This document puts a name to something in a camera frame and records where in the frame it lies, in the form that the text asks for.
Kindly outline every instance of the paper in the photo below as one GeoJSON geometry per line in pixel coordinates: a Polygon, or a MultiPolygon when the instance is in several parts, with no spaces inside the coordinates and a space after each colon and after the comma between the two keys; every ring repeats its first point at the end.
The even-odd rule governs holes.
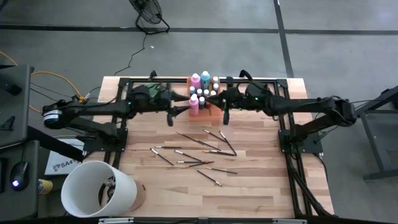
{"type": "MultiPolygon", "coordinates": [[[[73,147],[80,149],[83,153],[83,142],[77,139],[59,139],[59,141],[72,145],[73,147]]],[[[57,152],[50,151],[49,160],[47,161],[47,167],[45,168],[45,175],[69,174],[76,168],[76,166],[80,164],[81,162],[62,156],[57,152]]]]}

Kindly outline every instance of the paint bottle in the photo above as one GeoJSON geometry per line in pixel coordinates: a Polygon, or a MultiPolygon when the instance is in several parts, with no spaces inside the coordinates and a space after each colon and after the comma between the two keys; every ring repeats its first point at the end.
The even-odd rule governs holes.
{"type": "Polygon", "coordinates": [[[217,83],[213,84],[213,90],[216,91],[216,93],[218,93],[218,87],[219,85],[217,83]]]}
{"type": "Polygon", "coordinates": [[[203,96],[199,97],[199,109],[203,109],[205,107],[205,98],[203,96]]]}
{"type": "Polygon", "coordinates": [[[213,84],[215,84],[215,83],[217,83],[217,84],[218,84],[218,82],[219,82],[219,79],[218,79],[218,77],[213,77],[213,84]]]}
{"type": "Polygon", "coordinates": [[[209,90],[204,90],[204,91],[203,91],[203,95],[204,95],[205,97],[208,97],[208,96],[209,96],[209,93],[210,93],[209,90]]]}
{"type": "Polygon", "coordinates": [[[194,86],[191,86],[190,88],[189,88],[189,94],[190,94],[190,96],[192,96],[192,94],[194,94],[195,93],[195,87],[194,86]]]}
{"type": "Polygon", "coordinates": [[[200,98],[203,94],[203,91],[201,89],[197,90],[197,95],[200,98]]]}
{"type": "Polygon", "coordinates": [[[193,74],[191,77],[191,86],[195,87],[196,90],[200,89],[200,76],[198,74],[193,74]]]}
{"type": "Polygon", "coordinates": [[[203,71],[200,75],[201,79],[201,89],[208,90],[210,85],[210,74],[207,71],[203,71]]]}
{"type": "Polygon", "coordinates": [[[199,114],[199,100],[198,95],[193,94],[189,99],[189,115],[197,116],[199,114]]]}

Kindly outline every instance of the wooden bottle holder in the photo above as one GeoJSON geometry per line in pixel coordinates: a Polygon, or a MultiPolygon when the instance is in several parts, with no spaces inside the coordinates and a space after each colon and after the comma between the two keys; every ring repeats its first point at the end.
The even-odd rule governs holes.
{"type": "MultiPolygon", "coordinates": [[[[191,78],[187,78],[187,91],[188,91],[188,96],[190,95],[189,88],[191,87],[191,78]]],[[[213,81],[210,79],[210,86],[209,86],[209,91],[213,90],[213,81]]],[[[216,107],[215,105],[212,105],[211,103],[206,102],[206,106],[203,109],[199,109],[199,114],[197,116],[189,116],[190,121],[219,121],[223,119],[222,117],[223,113],[222,111],[216,107]]]]}

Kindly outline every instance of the white bucket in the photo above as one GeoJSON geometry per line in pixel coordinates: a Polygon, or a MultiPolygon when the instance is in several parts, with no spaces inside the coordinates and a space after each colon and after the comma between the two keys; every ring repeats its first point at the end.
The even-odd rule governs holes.
{"type": "Polygon", "coordinates": [[[101,161],[85,162],[75,168],[62,186],[61,201],[65,210],[80,218],[117,216],[130,210],[137,197],[134,179],[101,161]],[[98,192],[105,180],[115,177],[111,200],[101,207],[98,192]]]}

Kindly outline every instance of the computer mouse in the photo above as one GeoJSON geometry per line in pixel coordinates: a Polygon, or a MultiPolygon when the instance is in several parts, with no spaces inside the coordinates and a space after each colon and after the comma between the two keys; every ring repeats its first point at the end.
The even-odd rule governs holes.
{"type": "Polygon", "coordinates": [[[11,169],[10,184],[11,188],[20,191],[24,190],[29,183],[29,163],[20,161],[11,169]]]}

